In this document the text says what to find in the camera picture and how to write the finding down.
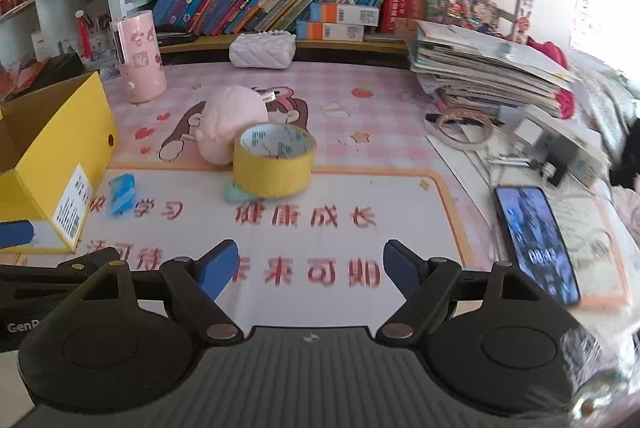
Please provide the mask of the yellow cardboard box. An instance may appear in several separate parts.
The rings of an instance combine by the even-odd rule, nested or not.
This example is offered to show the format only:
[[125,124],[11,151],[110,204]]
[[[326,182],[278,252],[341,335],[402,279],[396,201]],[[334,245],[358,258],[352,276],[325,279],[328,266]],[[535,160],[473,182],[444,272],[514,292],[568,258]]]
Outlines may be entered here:
[[1,222],[28,220],[27,245],[7,253],[71,253],[117,145],[98,73],[1,106]]

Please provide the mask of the blue eraser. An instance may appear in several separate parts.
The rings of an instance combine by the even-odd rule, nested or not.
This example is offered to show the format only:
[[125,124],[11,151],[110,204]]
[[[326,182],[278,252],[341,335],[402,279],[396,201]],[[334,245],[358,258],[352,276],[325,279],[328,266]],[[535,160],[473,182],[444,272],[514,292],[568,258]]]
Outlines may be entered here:
[[112,216],[120,216],[132,211],[137,198],[134,175],[122,174],[108,181],[108,196]]

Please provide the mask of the black smartphone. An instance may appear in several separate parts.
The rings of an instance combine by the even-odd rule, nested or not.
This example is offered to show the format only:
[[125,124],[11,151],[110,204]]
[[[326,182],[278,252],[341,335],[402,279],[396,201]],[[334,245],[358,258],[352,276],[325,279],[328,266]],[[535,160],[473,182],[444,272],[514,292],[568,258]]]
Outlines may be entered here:
[[497,185],[492,196],[511,263],[557,303],[578,306],[573,263],[542,188]]

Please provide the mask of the yellow tape roll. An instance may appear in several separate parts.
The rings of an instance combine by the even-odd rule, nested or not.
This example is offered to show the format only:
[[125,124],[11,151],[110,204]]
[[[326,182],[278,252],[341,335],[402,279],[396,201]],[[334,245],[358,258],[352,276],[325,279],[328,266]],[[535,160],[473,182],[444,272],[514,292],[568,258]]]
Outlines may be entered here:
[[277,200],[301,193],[310,185],[317,141],[302,127],[262,123],[235,137],[232,180],[258,199]]

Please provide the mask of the printed desk mat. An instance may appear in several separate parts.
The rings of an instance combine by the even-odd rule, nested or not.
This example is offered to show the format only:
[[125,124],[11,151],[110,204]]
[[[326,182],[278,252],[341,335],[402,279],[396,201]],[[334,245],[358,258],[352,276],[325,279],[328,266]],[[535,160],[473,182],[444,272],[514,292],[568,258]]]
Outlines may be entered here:
[[[240,265],[219,302],[243,328],[377,328],[401,300],[382,265],[391,239],[423,258],[491,266],[488,217],[427,135],[427,99],[411,72],[297,62],[285,71],[169,66],[166,75],[167,92],[141,106],[126,100],[119,80],[104,85],[119,131],[106,178],[134,176],[136,207],[114,217],[106,190],[96,191],[79,252],[111,246],[132,269],[149,270],[234,240]],[[230,174],[208,165],[191,141],[160,152],[180,119],[221,84],[291,89],[307,103],[317,149],[305,192],[233,204],[224,198]]]

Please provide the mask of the pink plush toy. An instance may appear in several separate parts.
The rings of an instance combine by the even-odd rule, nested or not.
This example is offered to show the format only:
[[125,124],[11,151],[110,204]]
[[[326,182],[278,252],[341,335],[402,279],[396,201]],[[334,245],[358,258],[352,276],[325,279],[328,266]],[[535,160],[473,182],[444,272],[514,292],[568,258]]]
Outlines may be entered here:
[[212,165],[228,165],[234,141],[248,126],[268,121],[266,104],[276,99],[239,85],[216,86],[205,103],[194,137],[203,159]]

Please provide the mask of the pink cylindrical container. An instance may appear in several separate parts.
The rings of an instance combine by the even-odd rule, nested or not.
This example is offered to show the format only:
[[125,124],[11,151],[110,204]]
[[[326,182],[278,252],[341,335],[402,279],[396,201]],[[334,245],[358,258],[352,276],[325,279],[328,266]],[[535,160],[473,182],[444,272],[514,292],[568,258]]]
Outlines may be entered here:
[[162,96],[167,82],[152,11],[139,11],[112,29],[127,99],[140,104]]

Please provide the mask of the white power adapter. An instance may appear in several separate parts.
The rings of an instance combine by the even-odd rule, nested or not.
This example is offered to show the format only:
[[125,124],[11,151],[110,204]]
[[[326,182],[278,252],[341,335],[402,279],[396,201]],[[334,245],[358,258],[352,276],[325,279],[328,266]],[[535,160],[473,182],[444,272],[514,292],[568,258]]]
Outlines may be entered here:
[[570,175],[591,189],[608,168],[608,159],[601,149],[539,107],[524,107],[523,118],[512,131],[512,138],[541,166],[550,164],[555,169],[549,176],[555,187],[565,175]]

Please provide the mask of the red tassel ornament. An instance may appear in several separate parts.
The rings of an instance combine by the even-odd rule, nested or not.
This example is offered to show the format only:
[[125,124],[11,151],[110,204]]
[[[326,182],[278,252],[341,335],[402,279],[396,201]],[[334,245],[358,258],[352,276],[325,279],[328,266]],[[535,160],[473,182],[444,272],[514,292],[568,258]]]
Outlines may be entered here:
[[86,59],[91,59],[92,48],[91,48],[90,32],[91,32],[91,29],[93,28],[92,19],[82,9],[78,9],[75,11],[75,18],[78,26],[78,35],[79,35],[80,46],[82,51],[81,55]]

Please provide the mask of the stack of magazines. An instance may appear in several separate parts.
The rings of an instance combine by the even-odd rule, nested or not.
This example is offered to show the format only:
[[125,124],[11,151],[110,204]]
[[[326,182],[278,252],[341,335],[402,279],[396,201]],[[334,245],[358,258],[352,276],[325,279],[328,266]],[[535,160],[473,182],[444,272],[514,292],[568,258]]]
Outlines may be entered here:
[[573,116],[577,77],[542,52],[460,26],[420,21],[408,40],[410,70],[445,107],[497,116],[529,104]]

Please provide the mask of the white quilted pouch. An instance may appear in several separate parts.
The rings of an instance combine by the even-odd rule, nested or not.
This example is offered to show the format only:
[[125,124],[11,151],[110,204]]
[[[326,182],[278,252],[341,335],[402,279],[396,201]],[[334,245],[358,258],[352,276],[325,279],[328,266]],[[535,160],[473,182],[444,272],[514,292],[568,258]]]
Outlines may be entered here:
[[243,33],[229,46],[229,60],[236,68],[284,70],[296,52],[296,36],[289,32]]

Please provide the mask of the lower orange white box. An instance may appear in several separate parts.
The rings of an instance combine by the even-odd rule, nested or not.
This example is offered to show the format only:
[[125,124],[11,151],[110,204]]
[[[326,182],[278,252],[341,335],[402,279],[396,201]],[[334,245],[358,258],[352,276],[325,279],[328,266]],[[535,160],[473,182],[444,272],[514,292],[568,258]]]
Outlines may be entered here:
[[295,30],[299,40],[341,40],[362,42],[363,25],[298,21]]

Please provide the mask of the orange white box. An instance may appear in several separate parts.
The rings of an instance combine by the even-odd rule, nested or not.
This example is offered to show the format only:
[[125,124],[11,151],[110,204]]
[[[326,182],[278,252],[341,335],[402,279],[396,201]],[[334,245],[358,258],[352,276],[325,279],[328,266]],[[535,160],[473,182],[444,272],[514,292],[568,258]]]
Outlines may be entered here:
[[341,40],[362,42],[363,25],[298,21],[295,30],[299,40]]
[[373,6],[313,3],[309,21],[378,26],[378,18],[380,11]]

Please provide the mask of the upper orange white box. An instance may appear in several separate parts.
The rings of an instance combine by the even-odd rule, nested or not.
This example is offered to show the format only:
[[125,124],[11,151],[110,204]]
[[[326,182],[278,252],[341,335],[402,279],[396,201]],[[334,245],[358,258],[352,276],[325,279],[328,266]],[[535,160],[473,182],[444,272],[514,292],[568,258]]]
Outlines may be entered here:
[[380,11],[373,6],[313,3],[309,21],[378,26],[378,18]]

